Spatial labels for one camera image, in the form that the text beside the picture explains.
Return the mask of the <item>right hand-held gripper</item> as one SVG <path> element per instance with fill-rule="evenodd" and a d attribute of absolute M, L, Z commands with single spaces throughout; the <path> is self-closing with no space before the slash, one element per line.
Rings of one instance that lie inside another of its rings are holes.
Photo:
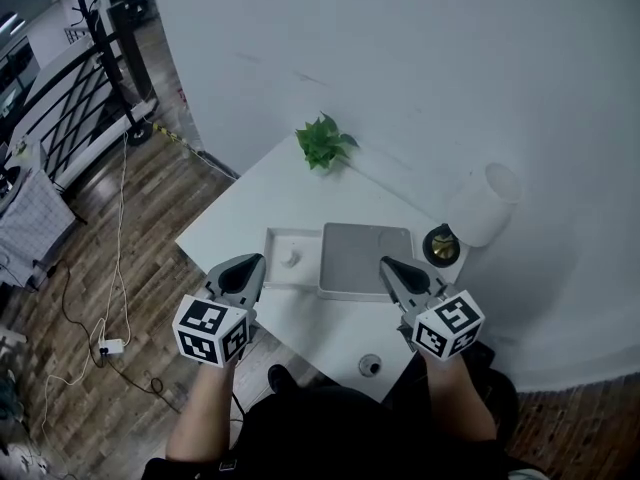
<path fill-rule="evenodd" d="M 401 308 L 398 330 L 412 351 L 449 361 L 477 340 L 484 313 L 467 290 L 443 284 L 430 264 L 384 256 L 379 273 Z"/>

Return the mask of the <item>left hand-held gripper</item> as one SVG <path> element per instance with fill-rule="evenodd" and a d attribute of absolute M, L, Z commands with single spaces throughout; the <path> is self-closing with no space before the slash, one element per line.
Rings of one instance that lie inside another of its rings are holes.
<path fill-rule="evenodd" d="M 255 304 L 266 276 L 262 254 L 236 256 L 213 267 L 205 285 L 185 295 L 172 322 L 184 357 L 223 368 L 242 357 L 257 327 Z"/>

